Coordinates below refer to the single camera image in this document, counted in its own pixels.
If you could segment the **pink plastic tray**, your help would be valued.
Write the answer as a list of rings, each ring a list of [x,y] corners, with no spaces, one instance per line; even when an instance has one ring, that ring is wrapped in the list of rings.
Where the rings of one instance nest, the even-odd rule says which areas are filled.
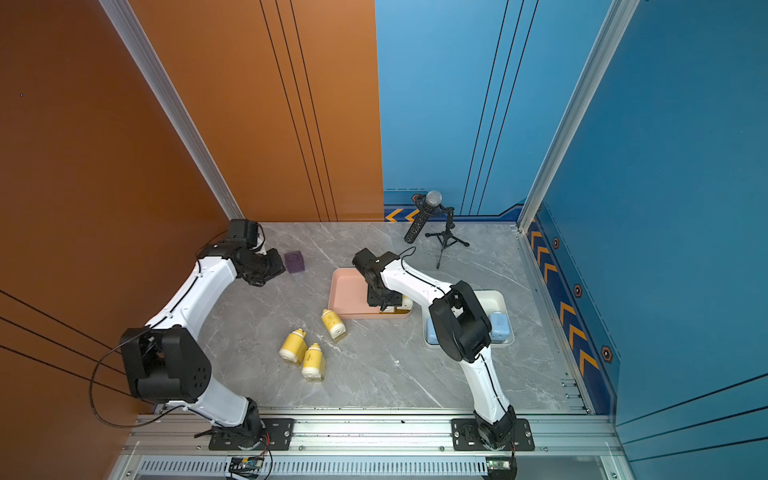
[[[336,269],[331,279],[328,309],[336,312],[342,320],[403,319],[410,315],[412,310],[385,314],[377,308],[369,307],[366,300],[367,286],[356,269]]]

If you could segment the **blue sharpener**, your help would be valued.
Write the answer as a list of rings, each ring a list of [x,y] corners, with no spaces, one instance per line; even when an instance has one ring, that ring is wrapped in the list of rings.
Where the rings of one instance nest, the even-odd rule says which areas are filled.
[[[494,311],[490,314],[491,321],[490,338],[493,343],[504,343],[512,335],[510,320],[507,314]]]
[[[431,318],[428,318],[425,321],[425,341],[429,345],[437,345],[438,344],[436,330],[435,330],[435,327],[434,327],[434,324],[433,324],[433,321],[432,321]]]

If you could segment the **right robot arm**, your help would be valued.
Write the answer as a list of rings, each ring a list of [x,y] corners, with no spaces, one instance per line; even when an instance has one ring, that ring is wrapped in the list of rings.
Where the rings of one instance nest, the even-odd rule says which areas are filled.
[[[429,311],[440,348],[466,377],[483,445],[491,450],[512,447],[517,416],[493,363],[490,318],[472,287],[465,281],[432,278],[393,252],[376,256],[364,248],[352,263],[369,287],[402,294]]]

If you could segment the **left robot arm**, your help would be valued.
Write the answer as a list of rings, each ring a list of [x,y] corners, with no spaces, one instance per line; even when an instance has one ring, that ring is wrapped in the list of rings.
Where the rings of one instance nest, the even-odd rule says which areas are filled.
[[[198,337],[219,297],[235,280],[262,287],[284,270],[278,251],[266,248],[259,223],[231,221],[223,239],[201,248],[191,274],[160,312],[143,327],[123,333],[119,350],[130,394],[208,420],[211,426],[205,434],[212,446],[262,447],[266,428],[256,402],[214,377]]]

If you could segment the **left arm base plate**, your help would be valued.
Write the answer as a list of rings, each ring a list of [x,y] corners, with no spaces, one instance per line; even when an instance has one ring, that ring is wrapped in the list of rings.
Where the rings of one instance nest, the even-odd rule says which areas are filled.
[[[290,447],[295,420],[288,417],[266,418],[254,433],[235,433],[232,429],[216,427],[211,433],[211,451],[262,452],[287,451]]]

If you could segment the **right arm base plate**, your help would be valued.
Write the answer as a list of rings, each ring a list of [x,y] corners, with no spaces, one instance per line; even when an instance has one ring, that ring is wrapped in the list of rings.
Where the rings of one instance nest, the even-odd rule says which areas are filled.
[[[478,423],[475,419],[454,418],[450,420],[451,440],[454,451],[482,452],[493,451],[483,443],[480,436]],[[526,419],[518,418],[513,430],[510,444],[499,447],[498,451],[522,451],[535,450],[535,443],[530,424]]]

